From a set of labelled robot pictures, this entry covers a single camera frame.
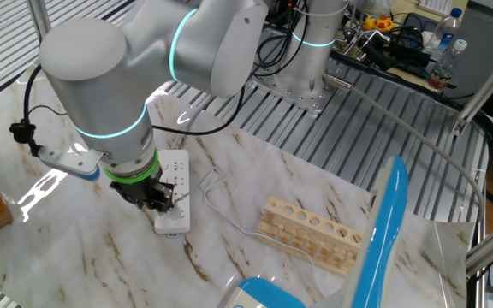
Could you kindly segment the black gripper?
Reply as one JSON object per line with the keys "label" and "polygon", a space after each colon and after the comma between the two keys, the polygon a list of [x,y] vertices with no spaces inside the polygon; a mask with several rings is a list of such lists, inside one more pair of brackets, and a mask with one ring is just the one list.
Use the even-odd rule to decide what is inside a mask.
{"label": "black gripper", "polygon": [[166,213],[174,208],[172,201],[174,186],[169,183],[159,182],[162,173],[161,169],[157,168],[144,180],[134,184],[112,181],[110,188],[115,190],[125,201],[137,206],[139,209],[145,206],[150,210]]}

